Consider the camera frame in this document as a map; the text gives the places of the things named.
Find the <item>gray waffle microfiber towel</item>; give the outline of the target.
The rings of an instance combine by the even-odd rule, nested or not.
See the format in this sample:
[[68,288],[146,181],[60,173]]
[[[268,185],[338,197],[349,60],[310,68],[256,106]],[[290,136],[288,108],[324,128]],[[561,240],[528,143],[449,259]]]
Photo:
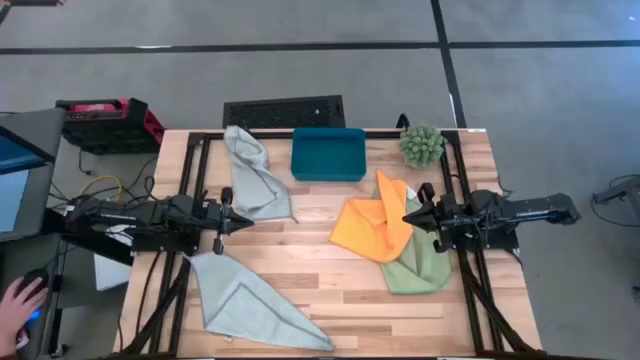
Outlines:
[[213,252],[188,259],[204,328],[268,345],[331,352],[330,337],[256,273]]
[[238,126],[227,127],[223,141],[231,159],[237,212],[254,222],[296,222],[287,187],[268,169],[264,145]]

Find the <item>green spiky artificial plant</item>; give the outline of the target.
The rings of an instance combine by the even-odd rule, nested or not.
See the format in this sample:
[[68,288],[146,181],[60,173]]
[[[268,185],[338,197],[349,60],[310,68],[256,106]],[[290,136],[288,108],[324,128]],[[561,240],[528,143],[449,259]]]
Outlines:
[[426,168],[438,162],[444,152],[445,139],[428,125],[410,128],[400,136],[399,149],[406,165]]

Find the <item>black perforated panel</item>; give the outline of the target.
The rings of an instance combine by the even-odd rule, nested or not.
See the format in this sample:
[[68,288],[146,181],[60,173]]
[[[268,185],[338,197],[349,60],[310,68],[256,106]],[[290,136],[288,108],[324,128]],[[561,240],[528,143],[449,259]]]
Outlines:
[[223,127],[245,129],[345,128],[341,95],[227,102]]

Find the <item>gray computer monitor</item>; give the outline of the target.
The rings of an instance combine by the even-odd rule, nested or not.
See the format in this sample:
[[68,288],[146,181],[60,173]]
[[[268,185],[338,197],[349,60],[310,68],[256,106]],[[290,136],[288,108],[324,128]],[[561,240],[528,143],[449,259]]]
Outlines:
[[65,118],[60,108],[0,116],[0,242],[40,232]]

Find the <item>black aluminium table frame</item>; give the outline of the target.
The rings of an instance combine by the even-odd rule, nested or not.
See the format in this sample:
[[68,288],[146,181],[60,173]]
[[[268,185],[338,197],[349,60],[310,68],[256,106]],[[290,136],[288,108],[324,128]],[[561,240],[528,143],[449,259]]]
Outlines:
[[[204,130],[170,130],[164,136],[155,170],[157,198],[178,193],[189,135]],[[331,339],[333,352],[271,346],[214,335],[203,326],[197,279],[189,278],[178,358],[244,357],[419,357],[474,355],[472,335],[457,267],[446,286],[433,293],[392,295],[378,264],[330,243],[329,236],[345,200],[370,197],[376,170],[402,179],[417,190],[431,182],[440,194],[440,165],[406,167],[397,139],[367,139],[367,174],[360,182],[298,182],[290,171],[292,130],[253,130],[268,154],[268,168],[288,187],[295,220],[272,220],[225,239],[225,253],[246,266]],[[497,171],[485,130],[458,130],[471,190],[499,191]],[[136,256],[113,350],[129,345],[136,332],[143,287],[155,255]],[[503,250],[486,250],[496,305],[529,345],[541,348],[521,265]]]

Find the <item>person's hand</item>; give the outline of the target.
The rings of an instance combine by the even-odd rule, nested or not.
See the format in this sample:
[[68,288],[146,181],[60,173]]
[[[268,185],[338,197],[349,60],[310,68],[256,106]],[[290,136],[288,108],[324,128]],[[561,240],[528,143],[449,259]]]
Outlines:
[[17,359],[17,337],[32,313],[44,303],[48,290],[41,288],[31,298],[28,296],[42,283],[34,279],[21,291],[23,278],[16,278],[0,300],[0,360]]

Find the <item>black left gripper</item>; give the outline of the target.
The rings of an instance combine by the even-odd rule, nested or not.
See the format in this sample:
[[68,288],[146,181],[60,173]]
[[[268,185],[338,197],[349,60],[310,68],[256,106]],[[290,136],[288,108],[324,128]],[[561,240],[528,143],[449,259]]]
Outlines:
[[204,219],[208,222],[207,227],[216,231],[213,252],[222,255],[224,252],[224,244],[222,237],[229,235],[230,213],[233,223],[231,224],[231,232],[234,233],[254,225],[254,222],[232,210],[233,190],[231,187],[223,187],[220,197],[216,199],[205,199],[203,208],[205,209]]

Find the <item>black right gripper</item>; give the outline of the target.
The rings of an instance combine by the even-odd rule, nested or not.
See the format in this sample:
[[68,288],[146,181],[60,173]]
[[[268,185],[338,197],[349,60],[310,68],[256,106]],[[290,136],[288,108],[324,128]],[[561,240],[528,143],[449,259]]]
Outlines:
[[421,205],[407,212],[403,221],[425,232],[437,232],[438,239],[433,246],[437,253],[444,253],[453,247],[451,229],[456,225],[458,204],[455,194],[444,193],[434,201],[435,190],[431,183],[423,183],[418,190]]

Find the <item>teal plastic bin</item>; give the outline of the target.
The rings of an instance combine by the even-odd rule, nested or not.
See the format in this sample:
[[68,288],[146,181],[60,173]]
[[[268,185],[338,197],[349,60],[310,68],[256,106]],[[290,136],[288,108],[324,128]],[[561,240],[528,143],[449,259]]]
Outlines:
[[361,181],[367,172],[366,133],[354,128],[295,129],[291,172],[298,181]]

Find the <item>white paper sheet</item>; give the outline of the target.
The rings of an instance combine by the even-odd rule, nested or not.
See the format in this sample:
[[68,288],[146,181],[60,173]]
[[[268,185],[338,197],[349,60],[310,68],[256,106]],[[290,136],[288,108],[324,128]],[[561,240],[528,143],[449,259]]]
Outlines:
[[96,289],[106,291],[127,283],[132,267],[95,254],[94,270]]

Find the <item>orange microfiber towel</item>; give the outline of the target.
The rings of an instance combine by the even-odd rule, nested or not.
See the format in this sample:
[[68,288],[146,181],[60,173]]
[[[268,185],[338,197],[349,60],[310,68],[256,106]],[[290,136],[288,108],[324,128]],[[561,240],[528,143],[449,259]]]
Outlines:
[[366,259],[388,263],[403,252],[413,228],[407,214],[407,184],[376,172],[377,198],[351,198],[344,203],[329,241]]

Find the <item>gray desk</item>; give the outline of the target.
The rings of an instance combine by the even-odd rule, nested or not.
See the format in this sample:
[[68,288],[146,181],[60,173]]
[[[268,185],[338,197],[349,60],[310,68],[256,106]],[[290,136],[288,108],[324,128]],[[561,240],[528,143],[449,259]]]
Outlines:
[[[57,235],[22,238],[0,243],[0,300],[9,285],[18,277],[36,268],[46,268],[51,288],[56,267],[60,238]],[[18,351],[21,360],[39,360],[47,350],[47,321],[52,292],[40,308],[37,318],[27,330],[29,342]]]

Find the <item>red and black toolbox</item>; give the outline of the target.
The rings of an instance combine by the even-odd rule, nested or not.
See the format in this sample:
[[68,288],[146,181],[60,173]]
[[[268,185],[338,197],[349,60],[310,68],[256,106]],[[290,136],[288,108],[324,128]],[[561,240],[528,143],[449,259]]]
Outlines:
[[136,98],[57,100],[66,111],[62,135],[94,155],[158,153],[165,127]]

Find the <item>black computer mouse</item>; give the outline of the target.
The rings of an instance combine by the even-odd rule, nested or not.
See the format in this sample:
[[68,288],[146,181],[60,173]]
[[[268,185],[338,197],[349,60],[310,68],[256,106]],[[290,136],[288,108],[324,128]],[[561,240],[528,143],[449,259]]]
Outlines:
[[26,296],[26,300],[31,299],[35,295],[37,295],[42,289],[46,289],[49,283],[49,273],[44,268],[36,268],[29,272],[27,272],[23,278],[21,283],[18,285],[15,294],[19,295],[27,288],[31,283],[37,282],[37,286],[32,289],[32,291]]

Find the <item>green microfiber towel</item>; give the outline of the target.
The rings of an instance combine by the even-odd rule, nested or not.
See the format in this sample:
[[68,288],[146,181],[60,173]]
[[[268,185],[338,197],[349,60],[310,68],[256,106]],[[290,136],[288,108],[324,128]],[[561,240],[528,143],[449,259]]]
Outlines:
[[389,292],[395,295],[438,291],[448,283],[452,273],[450,255],[437,253],[434,248],[437,233],[416,226],[412,230],[399,257],[379,264]]

